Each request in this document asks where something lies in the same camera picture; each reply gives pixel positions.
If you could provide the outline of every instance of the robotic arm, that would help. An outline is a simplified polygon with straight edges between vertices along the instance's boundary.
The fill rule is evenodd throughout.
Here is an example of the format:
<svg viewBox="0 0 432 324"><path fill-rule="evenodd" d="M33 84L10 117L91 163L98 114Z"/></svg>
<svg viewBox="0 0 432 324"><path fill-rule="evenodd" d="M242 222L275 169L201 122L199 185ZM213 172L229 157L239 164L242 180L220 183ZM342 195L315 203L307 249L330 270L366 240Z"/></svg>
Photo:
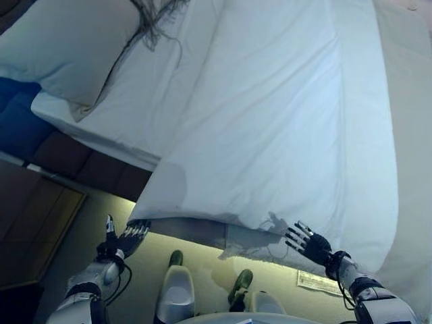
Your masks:
<svg viewBox="0 0 432 324"><path fill-rule="evenodd" d="M336 280L356 315L358 324L420 324L416 315L402 299L385 289L378 280L356 264L351 256L338 251L331 253L330 243L319 234L314 233L300 221L289 227L286 244L310 259L325 267L326 275ZM349 291L352 300L344 290Z"/></svg>
<svg viewBox="0 0 432 324"><path fill-rule="evenodd" d="M96 259L85 270L69 279L65 300L49 317L47 323L108 323L102 296L124 269L128 269L130 278L132 277L132 272L124 260L138 248L149 227L148 221L133 221L128 224L123 234L117 237L113 218L108 215L106 240L97 247Z"/></svg>

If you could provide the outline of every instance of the green slipper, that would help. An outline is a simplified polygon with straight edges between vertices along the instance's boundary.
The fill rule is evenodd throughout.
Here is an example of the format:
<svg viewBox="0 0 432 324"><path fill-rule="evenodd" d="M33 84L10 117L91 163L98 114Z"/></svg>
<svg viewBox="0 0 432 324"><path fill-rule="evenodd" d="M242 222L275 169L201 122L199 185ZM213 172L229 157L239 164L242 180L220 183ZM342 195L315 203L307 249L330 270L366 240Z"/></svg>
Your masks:
<svg viewBox="0 0 432 324"><path fill-rule="evenodd" d="M240 288L248 289L250 284L252 283L252 279L254 279L254 274L251 270L245 269L237 277L237 280L228 295L228 302L231 304L234 300L234 296L236 295L236 291Z"/></svg>
<svg viewBox="0 0 432 324"><path fill-rule="evenodd" d="M172 265L182 265L183 264L183 252L180 250L175 250L169 258L169 266Z"/></svg>

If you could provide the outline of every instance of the wooden cabinet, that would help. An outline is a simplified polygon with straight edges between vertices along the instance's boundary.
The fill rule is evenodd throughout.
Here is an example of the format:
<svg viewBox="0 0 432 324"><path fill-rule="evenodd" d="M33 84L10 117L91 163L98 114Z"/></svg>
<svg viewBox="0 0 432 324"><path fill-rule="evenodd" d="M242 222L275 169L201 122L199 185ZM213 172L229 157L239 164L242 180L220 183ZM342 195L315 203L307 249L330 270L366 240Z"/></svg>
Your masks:
<svg viewBox="0 0 432 324"><path fill-rule="evenodd" d="M84 199L37 172L0 161L0 290L42 279Z"/></svg>

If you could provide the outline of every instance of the dark blue cushion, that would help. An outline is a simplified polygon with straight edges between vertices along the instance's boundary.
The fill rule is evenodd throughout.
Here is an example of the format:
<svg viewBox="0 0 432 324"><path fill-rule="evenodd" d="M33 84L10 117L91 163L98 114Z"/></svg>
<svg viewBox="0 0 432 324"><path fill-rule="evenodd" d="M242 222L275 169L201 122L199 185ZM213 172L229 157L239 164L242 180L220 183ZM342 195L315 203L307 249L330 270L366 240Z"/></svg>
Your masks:
<svg viewBox="0 0 432 324"><path fill-rule="evenodd" d="M18 82L7 78L0 78L0 113L5 110L7 104L19 92L25 92L33 98L40 91L41 86L37 83Z"/></svg>
<svg viewBox="0 0 432 324"><path fill-rule="evenodd" d="M39 145L55 129L35 116L30 106L38 90L19 92L0 113L0 151L31 160Z"/></svg>

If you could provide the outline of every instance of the white pillow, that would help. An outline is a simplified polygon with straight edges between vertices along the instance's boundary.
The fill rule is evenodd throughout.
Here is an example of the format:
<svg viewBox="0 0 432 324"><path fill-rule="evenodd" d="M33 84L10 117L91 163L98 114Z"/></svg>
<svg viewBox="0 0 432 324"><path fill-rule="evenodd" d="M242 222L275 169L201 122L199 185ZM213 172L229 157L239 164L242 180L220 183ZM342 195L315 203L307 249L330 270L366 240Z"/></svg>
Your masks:
<svg viewBox="0 0 432 324"><path fill-rule="evenodd" d="M38 0L0 37L0 76L91 107L139 22L130 0Z"/></svg>

